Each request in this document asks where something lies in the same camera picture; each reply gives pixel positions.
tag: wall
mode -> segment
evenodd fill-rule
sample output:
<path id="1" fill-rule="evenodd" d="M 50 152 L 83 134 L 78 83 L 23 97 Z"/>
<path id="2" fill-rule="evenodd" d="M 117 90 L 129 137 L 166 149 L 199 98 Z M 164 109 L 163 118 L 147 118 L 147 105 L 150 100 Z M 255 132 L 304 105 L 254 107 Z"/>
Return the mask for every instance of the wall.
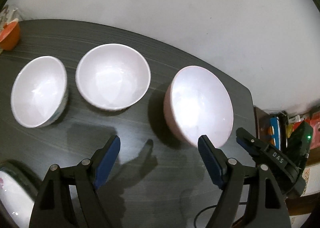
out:
<path id="1" fill-rule="evenodd" d="M 83 20 L 158 39 L 248 87 L 266 110 L 320 99 L 320 13 L 312 0 L 8 0 L 32 18 Z"/>

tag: orange bowl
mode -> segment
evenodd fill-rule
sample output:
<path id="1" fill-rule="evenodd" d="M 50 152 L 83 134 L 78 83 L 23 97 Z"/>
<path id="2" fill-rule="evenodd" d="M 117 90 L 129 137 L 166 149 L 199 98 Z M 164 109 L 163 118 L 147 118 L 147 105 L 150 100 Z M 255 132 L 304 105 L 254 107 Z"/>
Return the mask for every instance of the orange bowl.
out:
<path id="1" fill-rule="evenodd" d="M 13 50 L 20 39 L 20 26 L 17 21 L 4 26 L 0 32 L 0 47 L 3 50 Z"/>

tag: wood grain surface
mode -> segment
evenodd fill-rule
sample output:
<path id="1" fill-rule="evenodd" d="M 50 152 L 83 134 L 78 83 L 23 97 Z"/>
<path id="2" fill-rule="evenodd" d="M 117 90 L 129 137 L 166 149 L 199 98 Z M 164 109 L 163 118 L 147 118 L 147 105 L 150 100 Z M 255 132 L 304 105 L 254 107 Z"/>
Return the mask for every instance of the wood grain surface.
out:
<path id="1" fill-rule="evenodd" d="M 121 139 L 121 151 L 105 186 L 98 190 L 101 203 L 116 228 L 192 227 L 194 216 L 216 204 L 221 191 L 212 184 L 197 148 L 176 140 L 165 124 L 164 94 L 183 67 L 198 65 L 213 72 L 226 87 L 234 110 L 233 130 L 222 147 L 228 157 L 254 166 L 235 139 L 244 127 L 255 134 L 249 90 L 215 67 L 160 41 L 125 30 L 79 21 L 22 21 L 21 40 L 0 55 L 0 160 L 16 159 L 41 179 L 51 164 L 73 166 L 91 157 L 109 136 Z M 95 46 L 120 43 L 139 51 L 151 69 L 145 96 L 120 112 L 104 112 L 79 94 L 75 72 L 81 57 Z M 69 101 L 52 125 L 28 129 L 14 119 L 10 93 L 19 71 L 39 56 L 55 56 L 68 73 Z M 72 197 L 80 227 L 86 227 L 74 189 Z M 246 200 L 247 189 L 243 191 Z M 202 227 L 212 211 L 203 213 Z"/>

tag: bowl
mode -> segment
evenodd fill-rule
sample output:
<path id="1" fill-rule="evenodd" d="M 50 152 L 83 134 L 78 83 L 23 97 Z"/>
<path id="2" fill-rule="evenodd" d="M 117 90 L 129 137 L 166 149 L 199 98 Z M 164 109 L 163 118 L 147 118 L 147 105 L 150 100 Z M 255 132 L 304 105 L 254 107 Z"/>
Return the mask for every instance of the bowl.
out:
<path id="1" fill-rule="evenodd" d="M 109 111 L 138 102 L 147 92 L 150 80 L 145 58 L 121 44 L 95 47 L 82 57 L 76 70 L 76 85 L 83 98 Z"/>
<path id="2" fill-rule="evenodd" d="M 20 26 L 17 21 L 12 21 L 4 26 L 0 32 L 0 47 L 3 50 L 13 50 L 20 39 Z"/>
<path id="3" fill-rule="evenodd" d="M 164 117 L 175 137 L 195 147 L 201 135 L 207 135 L 216 148 L 223 146 L 233 126 L 227 90 L 199 66 L 187 66 L 175 75 L 164 97 Z"/>
<path id="4" fill-rule="evenodd" d="M 51 56 L 30 61 L 20 71 L 11 92 L 11 110 L 22 126 L 43 127 L 53 123 L 68 100 L 67 72 Z"/>

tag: pink bowl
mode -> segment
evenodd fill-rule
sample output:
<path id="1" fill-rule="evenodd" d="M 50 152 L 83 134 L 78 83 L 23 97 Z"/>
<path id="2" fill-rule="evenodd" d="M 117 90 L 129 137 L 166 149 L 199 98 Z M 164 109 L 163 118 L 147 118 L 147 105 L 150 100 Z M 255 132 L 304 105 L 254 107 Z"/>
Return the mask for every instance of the pink bowl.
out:
<path id="1" fill-rule="evenodd" d="M 201 135 L 207 135 L 216 148 L 223 146 L 233 126 L 227 90 L 199 66 L 187 66 L 175 75 L 164 97 L 164 117 L 177 139 L 195 147 Z"/>

